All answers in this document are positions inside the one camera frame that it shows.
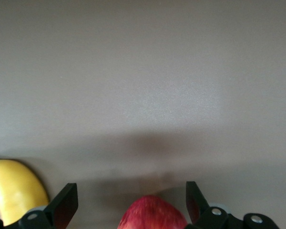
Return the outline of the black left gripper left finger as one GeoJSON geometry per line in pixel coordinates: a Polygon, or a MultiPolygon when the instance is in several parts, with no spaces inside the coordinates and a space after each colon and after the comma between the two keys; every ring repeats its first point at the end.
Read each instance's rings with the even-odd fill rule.
{"type": "Polygon", "coordinates": [[[77,184],[68,183],[44,210],[31,210],[19,220],[21,229],[65,229],[78,209],[77,184]]]}

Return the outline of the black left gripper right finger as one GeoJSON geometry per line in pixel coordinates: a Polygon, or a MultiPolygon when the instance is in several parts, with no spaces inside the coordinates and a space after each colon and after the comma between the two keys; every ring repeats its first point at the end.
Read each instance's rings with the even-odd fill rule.
{"type": "Polygon", "coordinates": [[[191,220],[187,229],[279,229],[266,215],[248,213],[238,219],[221,207],[210,206],[194,181],[186,182],[186,207],[191,220]]]}

